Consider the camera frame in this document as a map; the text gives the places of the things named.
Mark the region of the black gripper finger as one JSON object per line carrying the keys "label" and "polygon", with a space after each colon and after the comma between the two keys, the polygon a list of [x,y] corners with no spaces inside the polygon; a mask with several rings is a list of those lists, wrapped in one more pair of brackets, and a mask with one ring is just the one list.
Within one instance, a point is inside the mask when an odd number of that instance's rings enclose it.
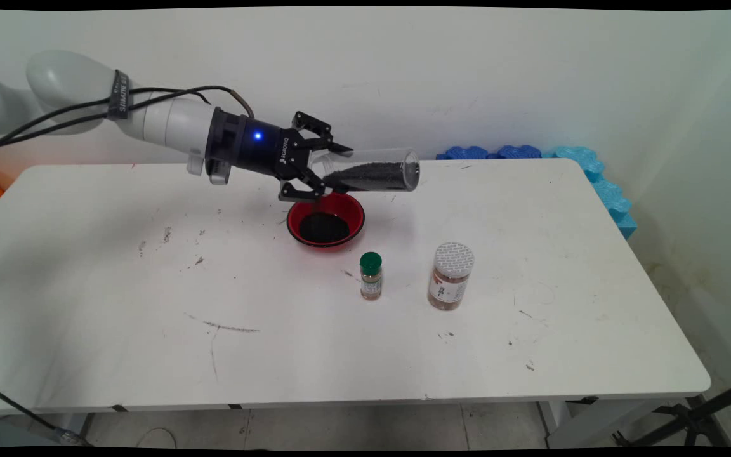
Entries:
{"label": "black gripper finger", "polygon": [[315,203],[331,194],[347,194],[345,185],[331,175],[321,176],[310,169],[298,171],[295,180],[281,180],[279,200],[282,202]]}
{"label": "black gripper finger", "polygon": [[[316,117],[304,112],[296,112],[293,116],[292,128],[299,133],[299,138],[294,142],[294,147],[298,150],[306,150],[308,152],[325,150],[333,154],[339,154],[345,158],[353,155],[353,149],[334,141],[333,133],[331,133],[331,125],[320,121]],[[300,134],[303,131],[313,133],[315,137],[303,138]]]}

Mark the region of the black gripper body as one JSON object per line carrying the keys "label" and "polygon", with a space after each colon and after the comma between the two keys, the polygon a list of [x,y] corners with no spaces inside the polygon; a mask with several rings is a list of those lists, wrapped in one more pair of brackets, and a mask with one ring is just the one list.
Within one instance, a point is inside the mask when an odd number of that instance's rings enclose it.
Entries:
{"label": "black gripper body", "polygon": [[207,176],[211,182],[228,182],[232,168],[240,168],[278,180],[296,179],[298,171],[308,169],[309,153],[294,147],[298,134],[292,127],[215,108],[207,133]]}

